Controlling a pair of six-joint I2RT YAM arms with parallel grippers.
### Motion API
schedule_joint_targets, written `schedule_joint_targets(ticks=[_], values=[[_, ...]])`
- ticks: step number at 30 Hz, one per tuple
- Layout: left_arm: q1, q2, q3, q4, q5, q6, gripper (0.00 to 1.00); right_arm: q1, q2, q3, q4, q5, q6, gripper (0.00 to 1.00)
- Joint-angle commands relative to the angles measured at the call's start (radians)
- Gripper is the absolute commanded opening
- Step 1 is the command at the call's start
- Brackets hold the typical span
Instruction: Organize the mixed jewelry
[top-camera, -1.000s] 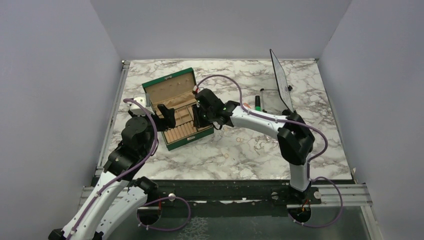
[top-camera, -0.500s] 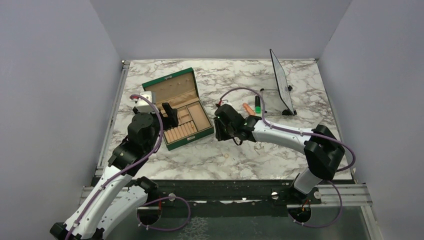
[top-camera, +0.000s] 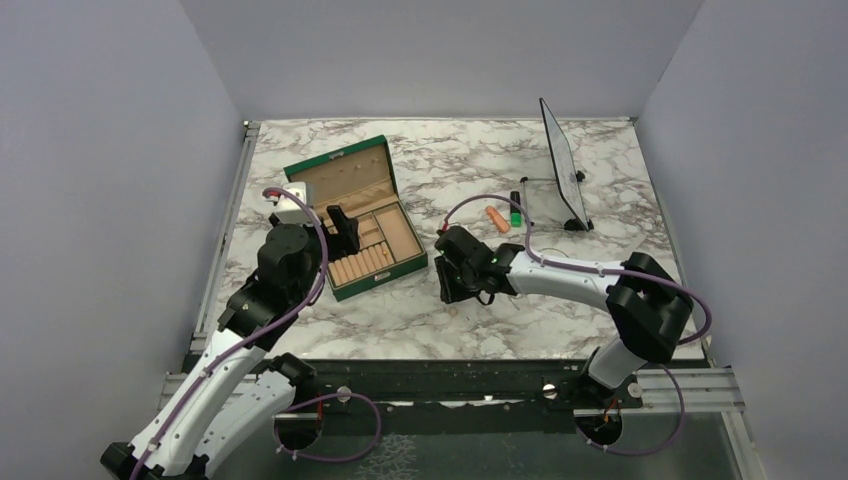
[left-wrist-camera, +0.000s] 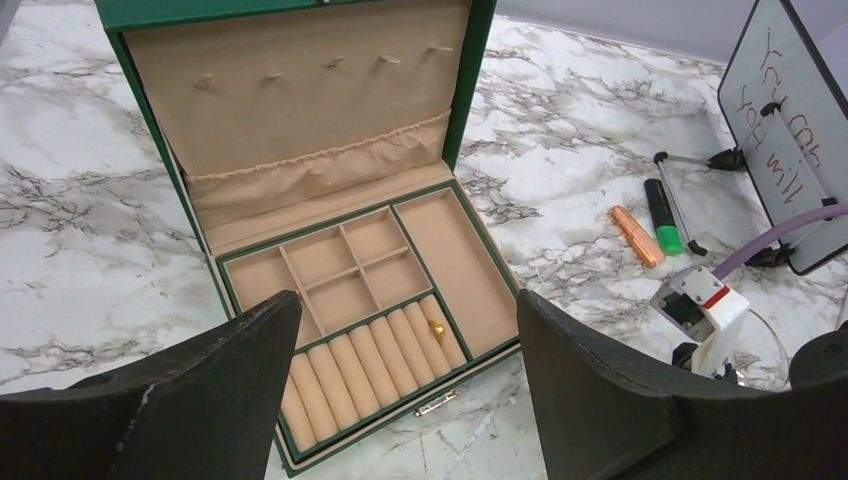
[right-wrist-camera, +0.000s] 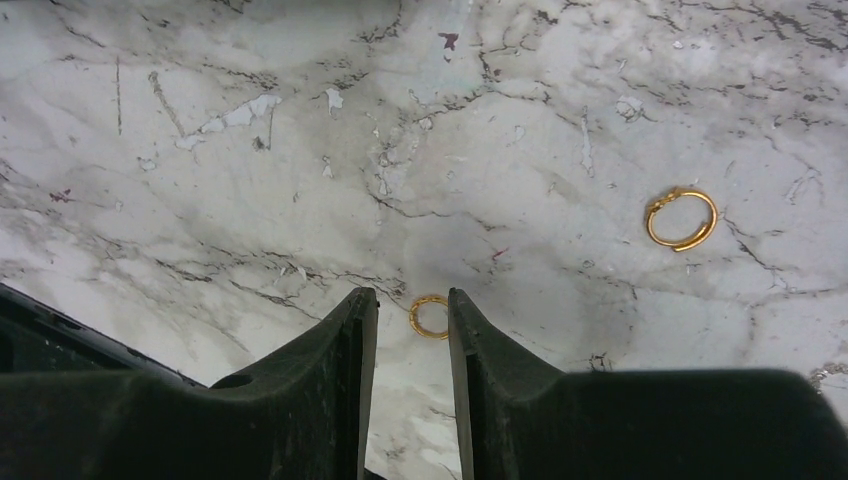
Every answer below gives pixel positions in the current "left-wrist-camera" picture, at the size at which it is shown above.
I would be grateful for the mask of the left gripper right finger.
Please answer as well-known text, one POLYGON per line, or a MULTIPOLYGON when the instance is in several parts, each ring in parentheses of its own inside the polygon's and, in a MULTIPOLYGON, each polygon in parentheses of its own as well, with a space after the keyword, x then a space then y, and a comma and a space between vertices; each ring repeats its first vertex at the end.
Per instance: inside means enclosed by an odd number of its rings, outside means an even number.
POLYGON ((775 393, 698 376, 529 290, 517 322, 551 479, 847 475, 847 387, 775 393))

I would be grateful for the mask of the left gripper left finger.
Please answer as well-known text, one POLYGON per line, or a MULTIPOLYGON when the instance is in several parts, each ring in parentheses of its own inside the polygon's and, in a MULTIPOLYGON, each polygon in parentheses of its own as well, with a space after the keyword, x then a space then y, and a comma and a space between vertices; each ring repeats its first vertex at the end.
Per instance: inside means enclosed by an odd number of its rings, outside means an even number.
POLYGON ((301 319, 291 291, 64 389, 1 398, 5 479, 260 479, 301 319))

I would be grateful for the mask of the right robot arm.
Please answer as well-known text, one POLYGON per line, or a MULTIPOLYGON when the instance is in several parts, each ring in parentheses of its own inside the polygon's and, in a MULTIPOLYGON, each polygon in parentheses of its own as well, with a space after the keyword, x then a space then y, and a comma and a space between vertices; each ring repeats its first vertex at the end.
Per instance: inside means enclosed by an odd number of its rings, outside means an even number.
POLYGON ((813 338, 793 356, 789 367, 793 389, 847 387, 847 330, 838 329, 813 338))

